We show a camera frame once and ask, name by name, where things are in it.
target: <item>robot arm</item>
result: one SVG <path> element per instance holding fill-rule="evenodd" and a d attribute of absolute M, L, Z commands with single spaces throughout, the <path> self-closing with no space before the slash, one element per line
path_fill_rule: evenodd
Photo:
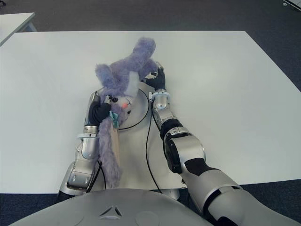
<path fill-rule="evenodd" d="M 84 130 L 78 135 L 80 144 L 75 150 L 75 161 L 71 163 L 58 194 L 58 202 L 87 193 L 96 175 L 98 156 L 98 126 L 109 115 L 111 97 L 107 96 L 100 106 L 98 91 L 89 99 Z"/>
<path fill-rule="evenodd" d="M 183 178 L 193 202 L 205 218 L 215 225 L 300 225 L 267 208 L 221 170 L 206 164 L 200 141 L 170 111 L 162 67 L 157 78 L 145 82 L 159 88 L 150 93 L 150 101 L 168 167 Z"/>

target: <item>floor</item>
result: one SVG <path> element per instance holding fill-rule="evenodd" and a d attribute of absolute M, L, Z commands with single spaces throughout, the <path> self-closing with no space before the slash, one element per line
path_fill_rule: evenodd
<path fill-rule="evenodd" d="M 35 12 L 38 31 L 246 31 L 301 91 L 301 12 L 281 0 L 7 0 L 1 14 Z M 273 210 L 301 222 L 301 180 L 244 185 Z M 180 201 L 187 202 L 187 190 Z M 0 225 L 55 201 L 55 194 L 1 194 Z"/>

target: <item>white table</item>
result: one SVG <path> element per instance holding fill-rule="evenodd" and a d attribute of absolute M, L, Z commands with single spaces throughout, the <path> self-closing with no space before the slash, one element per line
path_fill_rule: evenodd
<path fill-rule="evenodd" d="M 0 15 L 0 46 L 2 46 L 15 32 L 36 32 L 31 20 L 34 13 L 17 13 Z"/>
<path fill-rule="evenodd" d="M 127 56 L 141 36 L 155 39 L 172 109 L 210 166 L 239 184 L 301 178 L 301 93 L 246 32 L 32 32 L 0 49 L 1 193 L 58 191 L 100 88 L 95 64 Z M 155 189 L 148 123 L 120 134 L 122 188 Z M 149 154 L 161 188 L 183 186 L 154 123 Z"/>

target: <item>stuffed toy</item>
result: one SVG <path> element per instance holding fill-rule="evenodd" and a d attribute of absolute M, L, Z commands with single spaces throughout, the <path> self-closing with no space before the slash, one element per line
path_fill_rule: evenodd
<path fill-rule="evenodd" d="M 153 39 L 140 38 L 133 52 L 126 58 L 110 66 L 105 64 L 96 66 L 96 75 L 103 85 L 100 91 L 100 104 L 103 104 L 106 96 L 111 97 L 109 116 L 99 124 L 99 155 L 108 188 L 119 186 L 121 168 L 118 128 L 131 113 L 139 82 L 158 69 L 157 64 L 151 59 L 155 48 Z"/>

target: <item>black wire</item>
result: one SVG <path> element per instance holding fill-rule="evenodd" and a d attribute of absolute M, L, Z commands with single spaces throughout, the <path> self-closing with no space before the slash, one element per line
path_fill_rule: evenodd
<path fill-rule="evenodd" d="M 99 164 L 99 167 L 100 167 L 100 169 L 102 170 L 102 173 L 103 173 L 103 183 L 104 183 L 104 189 L 107 189 L 107 183 L 106 183 L 106 181 L 105 181 L 105 175 L 104 175 L 104 172 L 103 172 L 103 168 L 102 168 L 102 162 L 99 162 L 99 161 L 97 161 L 98 162 L 98 164 Z"/>
<path fill-rule="evenodd" d="M 102 172 L 103 172 L 103 169 L 102 169 L 102 162 L 99 162 L 98 160 L 97 160 L 97 162 L 98 162 L 98 164 L 99 164 L 99 167 L 98 167 L 98 170 L 97 170 L 97 172 L 96 172 L 96 174 L 95 174 L 95 177 L 94 177 L 94 179 L 93 179 L 93 181 L 92 181 L 92 183 L 91 183 L 91 186 L 87 189 L 87 193 L 89 193 L 90 191 L 91 191 L 91 189 L 93 188 L 93 185 L 94 185 L 94 183 L 95 183 L 95 181 L 96 181 L 96 179 L 97 179 L 97 177 L 98 177 L 98 174 L 99 174 L 99 171 L 100 170 L 102 170 Z M 105 183 L 105 176 L 104 176 L 104 173 L 103 173 L 103 180 L 104 180 L 104 188 L 106 189 L 106 183 Z"/>
<path fill-rule="evenodd" d="M 149 99 L 148 99 L 147 95 L 146 95 L 141 89 L 139 89 L 139 90 L 145 95 L 145 97 L 146 97 L 146 99 L 147 99 L 147 103 L 149 104 L 148 107 L 147 107 L 147 112 L 146 112 L 146 114 L 144 115 L 144 117 L 143 117 L 139 122 L 137 122 L 135 125 L 130 126 L 130 127 L 126 127 L 126 128 L 122 128 L 122 129 L 119 129 L 119 130 L 124 130 L 124 129 L 132 128 L 132 127 L 138 125 L 140 122 L 142 122 L 143 119 L 145 119 L 145 117 L 147 116 L 147 114 L 148 114 L 148 112 L 149 112 L 149 109 L 150 109 L 150 102 L 149 102 Z"/>
<path fill-rule="evenodd" d="M 151 175 L 151 178 L 152 180 L 154 181 L 157 189 L 159 190 L 159 192 L 162 194 L 162 191 L 160 190 L 152 172 L 151 172 L 151 168 L 150 168 L 150 164 L 149 164 L 149 160 L 147 158 L 147 143 L 148 143 L 148 140 L 149 140 L 149 135 L 150 135 L 150 129 L 151 129 L 151 116 L 150 116 L 150 126 L 149 126 L 149 131 L 147 132 L 147 137 L 146 137 L 146 145 L 145 145 L 145 158 L 146 158 L 146 163 L 147 163 L 147 167 L 149 168 L 149 171 L 150 171 L 150 175 Z"/>

